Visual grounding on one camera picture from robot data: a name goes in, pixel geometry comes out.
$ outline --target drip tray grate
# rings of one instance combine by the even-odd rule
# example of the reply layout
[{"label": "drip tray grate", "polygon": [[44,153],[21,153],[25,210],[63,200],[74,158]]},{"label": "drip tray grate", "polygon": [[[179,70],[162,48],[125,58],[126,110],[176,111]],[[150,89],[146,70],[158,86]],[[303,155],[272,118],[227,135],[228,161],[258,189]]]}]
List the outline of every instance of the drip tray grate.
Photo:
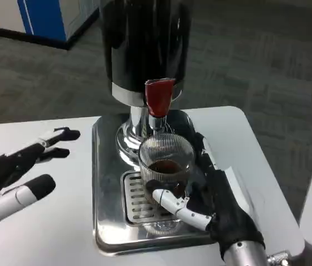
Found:
[{"label": "drip tray grate", "polygon": [[139,172],[124,175],[125,207],[131,223],[151,223],[177,219],[164,208],[151,204],[145,197]]}]

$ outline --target red spout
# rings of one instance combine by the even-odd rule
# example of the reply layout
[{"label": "red spout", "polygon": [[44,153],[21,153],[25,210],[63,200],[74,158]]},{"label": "red spout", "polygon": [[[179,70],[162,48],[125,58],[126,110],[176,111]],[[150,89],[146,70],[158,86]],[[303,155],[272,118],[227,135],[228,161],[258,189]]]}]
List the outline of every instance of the red spout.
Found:
[{"label": "red spout", "polygon": [[175,79],[170,78],[146,81],[146,103],[152,116],[163,117],[168,114],[174,82]]}]

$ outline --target stainless steel tray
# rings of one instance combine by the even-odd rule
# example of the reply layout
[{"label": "stainless steel tray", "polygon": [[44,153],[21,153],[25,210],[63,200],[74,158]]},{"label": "stainless steel tray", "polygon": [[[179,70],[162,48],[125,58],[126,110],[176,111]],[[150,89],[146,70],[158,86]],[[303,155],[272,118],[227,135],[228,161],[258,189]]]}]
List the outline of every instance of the stainless steel tray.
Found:
[{"label": "stainless steel tray", "polygon": [[[128,114],[102,116],[93,126],[93,234],[100,250],[116,255],[213,243],[206,232],[173,217],[138,222],[127,217],[125,177],[139,169],[121,159],[115,138],[128,118]],[[172,110],[167,122],[192,142],[195,131],[187,114]]]}]

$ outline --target coffee machine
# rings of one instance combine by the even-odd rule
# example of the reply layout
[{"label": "coffee machine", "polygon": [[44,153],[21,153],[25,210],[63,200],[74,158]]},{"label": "coffee machine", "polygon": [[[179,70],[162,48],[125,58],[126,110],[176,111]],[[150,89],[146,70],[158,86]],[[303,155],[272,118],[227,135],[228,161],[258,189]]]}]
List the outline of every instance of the coffee machine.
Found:
[{"label": "coffee machine", "polygon": [[[195,135],[184,112],[168,111],[183,91],[191,10],[191,0],[101,1],[109,89],[130,106],[129,114],[102,116],[93,127],[94,237],[105,254],[213,243],[147,201],[137,159],[140,144],[155,131],[189,142]],[[153,94],[152,81],[159,79],[169,86]]]},{"label": "coffee machine", "polygon": [[[96,243],[119,255],[217,241],[227,265],[283,265],[286,252],[267,258],[250,196],[231,167],[220,170],[187,114],[169,110],[183,91],[191,9],[191,0],[101,0],[110,91],[130,113],[102,116],[93,126]],[[142,183],[140,145],[159,133],[195,148],[183,196],[156,180]]]}]

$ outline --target brown liquid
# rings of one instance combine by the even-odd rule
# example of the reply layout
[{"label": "brown liquid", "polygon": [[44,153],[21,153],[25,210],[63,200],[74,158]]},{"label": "brown liquid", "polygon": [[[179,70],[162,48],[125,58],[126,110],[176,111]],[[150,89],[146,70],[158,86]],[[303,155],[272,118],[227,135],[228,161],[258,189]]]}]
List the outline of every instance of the brown liquid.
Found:
[{"label": "brown liquid", "polygon": [[149,169],[158,173],[178,173],[182,171],[182,167],[174,161],[162,160],[153,163]]}]

